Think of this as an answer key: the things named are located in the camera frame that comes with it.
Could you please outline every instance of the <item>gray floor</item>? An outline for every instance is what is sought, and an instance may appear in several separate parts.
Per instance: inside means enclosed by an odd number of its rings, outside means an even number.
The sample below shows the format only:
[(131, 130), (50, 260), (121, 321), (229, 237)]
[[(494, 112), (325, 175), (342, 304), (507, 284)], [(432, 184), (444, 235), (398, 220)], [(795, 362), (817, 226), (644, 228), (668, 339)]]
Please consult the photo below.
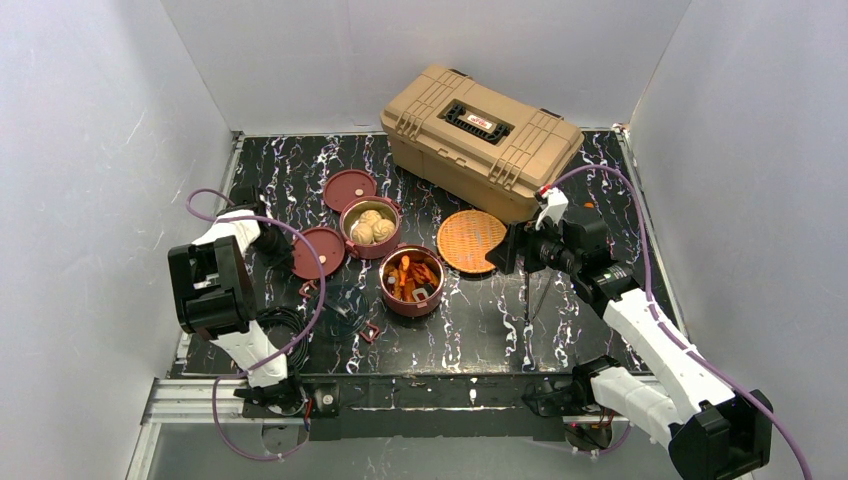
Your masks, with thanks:
[[(264, 452), (260, 427), (229, 425), (226, 429), (243, 449)], [(294, 430), (287, 430), (281, 438), (283, 449), (294, 442)], [(658, 480), (680, 477), (665, 450), (652, 445), (636, 429), (619, 450), (597, 461), (522, 438), (395, 437), (311, 442), (284, 463), (262, 463), (230, 452), (213, 425), (166, 424), (162, 427), (149, 478)]]

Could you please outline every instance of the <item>red pot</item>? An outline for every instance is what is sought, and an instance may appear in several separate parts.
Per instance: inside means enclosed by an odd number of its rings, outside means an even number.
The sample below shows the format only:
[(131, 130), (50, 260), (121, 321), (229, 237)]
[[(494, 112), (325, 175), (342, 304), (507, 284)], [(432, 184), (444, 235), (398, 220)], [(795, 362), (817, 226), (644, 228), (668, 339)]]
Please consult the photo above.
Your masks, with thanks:
[[(389, 285), (386, 283), (386, 266), (390, 264), (398, 264), (400, 262), (400, 258), (404, 255), (408, 255), (409, 259), (413, 262), (426, 263), (433, 273), (439, 276), (439, 286), (436, 288), (436, 291), (419, 302), (404, 302), (402, 300), (398, 300), (392, 296), (391, 292), (389, 292)], [(418, 245), (399, 245), (397, 250), (389, 253), (386, 258), (383, 259), (383, 262), (380, 263), (379, 275), (380, 290), (383, 292), (383, 299), (385, 300), (386, 305), (396, 313), (406, 317), (420, 317), (435, 310), (442, 301), (442, 290), (445, 286), (446, 270), (441, 260), (439, 260), (439, 257), (429, 248)]]
[[(395, 224), (394, 233), (382, 242), (371, 245), (360, 245), (351, 240), (350, 232), (358, 224), (359, 216), (366, 210), (377, 210), (383, 218), (391, 220)], [(342, 210), (342, 215), (339, 218), (342, 237), (345, 240), (345, 249), (354, 258), (371, 260), (385, 257), (389, 252), (397, 248), (400, 242), (400, 222), (400, 205), (394, 200), (374, 196), (357, 198)]]

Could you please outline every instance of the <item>bread roll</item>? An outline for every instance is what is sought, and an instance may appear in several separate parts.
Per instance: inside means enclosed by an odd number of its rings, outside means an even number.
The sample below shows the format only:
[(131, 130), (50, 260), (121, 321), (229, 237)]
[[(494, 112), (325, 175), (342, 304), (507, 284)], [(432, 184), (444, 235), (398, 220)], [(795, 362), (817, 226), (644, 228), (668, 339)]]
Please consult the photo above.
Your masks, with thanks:
[(350, 232), (350, 239), (359, 245), (371, 245), (374, 243), (374, 233), (370, 226), (360, 223)]
[(391, 220), (386, 220), (384, 218), (382, 220), (377, 220), (377, 222), (371, 226), (371, 230), (374, 232), (374, 241), (382, 242), (395, 233), (395, 224)]
[(377, 210), (365, 210), (362, 212), (362, 215), (359, 216), (359, 223), (364, 223), (371, 227), (382, 218), (383, 216), (380, 215), (380, 212)]

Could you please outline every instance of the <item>red pot lid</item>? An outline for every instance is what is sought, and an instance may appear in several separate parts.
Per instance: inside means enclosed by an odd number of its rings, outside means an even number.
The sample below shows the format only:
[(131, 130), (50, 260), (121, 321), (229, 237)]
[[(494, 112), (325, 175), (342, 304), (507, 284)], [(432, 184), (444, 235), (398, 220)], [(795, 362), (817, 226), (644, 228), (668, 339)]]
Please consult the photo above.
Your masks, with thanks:
[(324, 203), (341, 213), (344, 207), (359, 197), (377, 193), (377, 181), (362, 170), (343, 170), (327, 180), (324, 185)]
[[(323, 257), (324, 275), (338, 270), (344, 260), (344, 240), (339, 232), (327, 227), (310, 228), (303, 232), (306, 240)], [(304, 280), (317, 280), (320, 277), (315, 257), (309, 248), (298, 239), (294, 242), (294, 268), (292, 273)]]

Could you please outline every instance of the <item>coiled black cable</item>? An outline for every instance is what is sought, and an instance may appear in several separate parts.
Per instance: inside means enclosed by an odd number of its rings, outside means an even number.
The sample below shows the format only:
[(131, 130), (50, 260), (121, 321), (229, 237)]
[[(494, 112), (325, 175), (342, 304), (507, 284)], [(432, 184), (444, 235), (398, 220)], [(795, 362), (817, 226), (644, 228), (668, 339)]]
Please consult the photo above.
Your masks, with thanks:
[[(306, 319), (303, 314), (289, 307), (273, 307), (259, 312), (256, 316), (256, 321), (259, 326), (264, 328), (282, 325), (292, 331), (292, 336), (296, 336), (306, 328)], [(309, 341), (299, 342), (294, 346), (291, 353), (286, 352), (288, 365), (300, 370), (306, 364), (309, 351)]]

